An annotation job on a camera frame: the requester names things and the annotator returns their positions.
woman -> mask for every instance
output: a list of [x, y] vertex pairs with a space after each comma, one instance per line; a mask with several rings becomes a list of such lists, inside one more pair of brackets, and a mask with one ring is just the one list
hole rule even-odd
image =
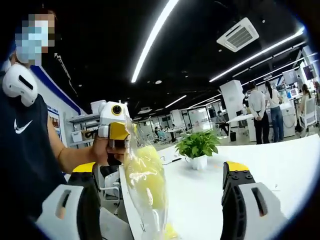
[[279, 104], [282, 103], [283, 99], [276, 89], [272, 89], [269, 81], [265, 82], [265, 86], [267, 88], [265, 100], [270, 103], [274, 142], [282, 142], [284, 140], [284, 118]]
[[306, 101], [311, 98], [311, 93], [308, 90], [307, 84], [302, 85], [302, 93], [303, 95], [302, 95], [301, 104], [299, 107], [301, 114], [303, 114], [305, 111]]

blue wall trim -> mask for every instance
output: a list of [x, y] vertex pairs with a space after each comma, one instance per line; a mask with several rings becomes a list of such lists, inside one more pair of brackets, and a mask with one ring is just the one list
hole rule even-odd
[[47, 86], [58, 98], [68, 104], [72, 109], [74, 109], [79, 115], [81, 114], [80, 108], [75, 105], [57, 86], [47, 77], [47, 75], [38, 66], [30, 67], [32, 72], [40, 79], [40, 81]]

office chair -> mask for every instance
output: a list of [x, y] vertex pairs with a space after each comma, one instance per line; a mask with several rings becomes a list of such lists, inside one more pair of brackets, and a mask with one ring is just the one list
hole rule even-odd
[[305, 131], [317, 123], [316, 101], [314, 97], [305, 101], [304, 113], [299, 116], [299, 120], [301, 127]]

